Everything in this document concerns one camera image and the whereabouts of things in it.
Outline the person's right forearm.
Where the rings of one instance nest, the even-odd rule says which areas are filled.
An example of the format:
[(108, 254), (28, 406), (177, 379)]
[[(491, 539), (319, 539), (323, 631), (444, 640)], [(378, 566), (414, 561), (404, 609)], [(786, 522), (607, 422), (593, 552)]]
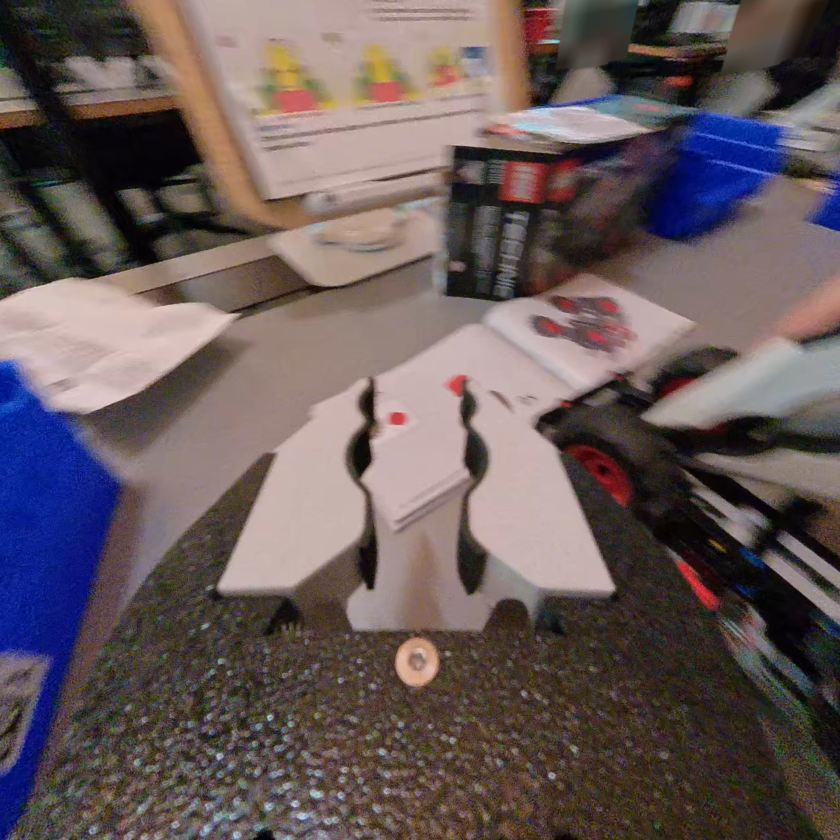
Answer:
[(838, 324), (839, 275), (835, 275), (766, 329), (753, 343), (753, 348), (772, 340), (809, 340), (834, 331)]

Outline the white instruction booklet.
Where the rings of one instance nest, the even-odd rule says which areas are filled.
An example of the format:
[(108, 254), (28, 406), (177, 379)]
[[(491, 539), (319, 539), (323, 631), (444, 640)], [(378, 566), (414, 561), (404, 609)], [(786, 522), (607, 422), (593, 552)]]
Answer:
[(568, 484), (536, 425), (564, 401), (657, 359), (693, 321), (602, 278), (581, 275), (539, 297), (498, 303), (482, 322), (437, 341), (375, 380), (374, 457), (364, 482), (394, 532), (467, 487), (465, 386), (489, 414), (479, 426), (497, 502), (490, 518), (517, 522)]

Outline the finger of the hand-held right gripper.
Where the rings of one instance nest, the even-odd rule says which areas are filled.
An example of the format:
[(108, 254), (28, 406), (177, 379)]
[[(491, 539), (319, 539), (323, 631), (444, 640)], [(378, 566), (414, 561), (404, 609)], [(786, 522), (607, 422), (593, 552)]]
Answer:
[(839, 339), (773, 339), (667, 396), (642, 418), (700, 430), (745, 417), (787, 417), (839, 392)]

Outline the white paper bag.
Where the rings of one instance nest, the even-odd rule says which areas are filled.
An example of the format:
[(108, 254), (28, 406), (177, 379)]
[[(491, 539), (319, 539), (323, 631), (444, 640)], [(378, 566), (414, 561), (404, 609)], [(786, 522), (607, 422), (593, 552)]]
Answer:
[(2, 361), (51, 410), (88, 415), (163, 379), (237, 317), (201, 302), (159, 306), (98, 280), (57, 280), (2, 300)]

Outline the blue labelled plastic bin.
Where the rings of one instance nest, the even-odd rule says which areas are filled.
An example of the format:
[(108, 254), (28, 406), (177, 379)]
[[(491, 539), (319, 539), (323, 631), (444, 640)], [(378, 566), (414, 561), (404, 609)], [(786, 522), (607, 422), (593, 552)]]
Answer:
[(117, 479), (1, 365), (1, 827), (33, 789), (117, 507)]

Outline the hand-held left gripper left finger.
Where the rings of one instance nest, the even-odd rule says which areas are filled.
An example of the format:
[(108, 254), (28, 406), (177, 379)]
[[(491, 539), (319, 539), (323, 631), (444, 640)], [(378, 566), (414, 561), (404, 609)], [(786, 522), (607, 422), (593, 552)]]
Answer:
[(348, 601), (372, 590), (378, 547), (371, 492), (372, 378), (314, 408), (274, 453), (227, 567), (222, 596)]

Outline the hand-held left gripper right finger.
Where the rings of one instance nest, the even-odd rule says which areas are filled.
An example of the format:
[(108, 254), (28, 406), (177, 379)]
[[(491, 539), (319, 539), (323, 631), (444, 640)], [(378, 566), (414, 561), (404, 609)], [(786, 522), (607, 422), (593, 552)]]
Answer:
[(519, 602), (539, 624), (562, 602), (612, 598), (616, 584), (559, 450), (470, 379), (459, 417), (469, 485), (457, 570), (482, 622), (503, 601)]

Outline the black red toy monster truck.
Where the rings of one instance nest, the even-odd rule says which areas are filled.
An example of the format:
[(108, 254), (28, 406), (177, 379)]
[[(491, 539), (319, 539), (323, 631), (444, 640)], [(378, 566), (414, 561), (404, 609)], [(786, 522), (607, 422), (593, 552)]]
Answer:
[(745, 354), (700, 347), (646, 387), (625, 373), (540, 429), (664, 545), (723, 619), (742, 666), (783, 707), (838, 725), (838, 549), (811, 527), (838, 513), (838, 395), (785, 417), (700, 430), (642, 415)]

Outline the clear plastic bag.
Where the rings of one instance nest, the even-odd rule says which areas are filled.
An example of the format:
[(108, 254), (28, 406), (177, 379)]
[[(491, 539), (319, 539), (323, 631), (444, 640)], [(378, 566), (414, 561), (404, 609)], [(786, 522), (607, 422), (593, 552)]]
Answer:
[(531, 108), (490, 121), (484, 134), (532, 144), (594, 145), (631, 140), (653, 132), (639, 123), (588, 106)]

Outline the grey desk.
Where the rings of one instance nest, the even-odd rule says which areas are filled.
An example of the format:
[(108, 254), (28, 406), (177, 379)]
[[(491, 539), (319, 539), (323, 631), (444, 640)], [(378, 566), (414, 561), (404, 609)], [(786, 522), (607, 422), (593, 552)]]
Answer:
[[(742, 350), (838, 273), (838, 232), (807, 220), (816, 200), (777, 178), (710, 234), (639, 234), (590, 272), (694, 321), (687, 346)], [(163, 554), (310, 405), (480, 320), (487, 301), (444, 297), (432, 274), (425, 259), (351, 287), (295, 290), (247, 310), (151, 388), (78, 419), (125, 487), (79, 659), (95, 657)]]

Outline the dark storage shelf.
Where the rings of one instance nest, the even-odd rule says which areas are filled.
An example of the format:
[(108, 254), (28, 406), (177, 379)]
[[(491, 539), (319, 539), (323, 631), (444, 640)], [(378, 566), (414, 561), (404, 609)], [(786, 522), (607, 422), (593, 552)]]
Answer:
[(1, 2), (2, 251), (25, 280), (184, 256), (214, 216), (129, 2)]

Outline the wooden instruction poster board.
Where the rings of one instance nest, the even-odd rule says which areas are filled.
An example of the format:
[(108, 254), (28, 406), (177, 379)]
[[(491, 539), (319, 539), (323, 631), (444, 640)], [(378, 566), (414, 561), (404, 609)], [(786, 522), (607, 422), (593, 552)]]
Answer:
[(274, 229), (436, 190), (529, 102), (519, 2), (130, 2), (231, 207)]

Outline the black toy set box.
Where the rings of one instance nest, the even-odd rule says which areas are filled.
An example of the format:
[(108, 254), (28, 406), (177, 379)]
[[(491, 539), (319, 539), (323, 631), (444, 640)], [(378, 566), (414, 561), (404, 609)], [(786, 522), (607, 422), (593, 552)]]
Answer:
[(669, 158), (664, 129), (594, 145), (481, 134), (451, 152), (437, 289), (531, 297), (612, 256), (642, 226)]

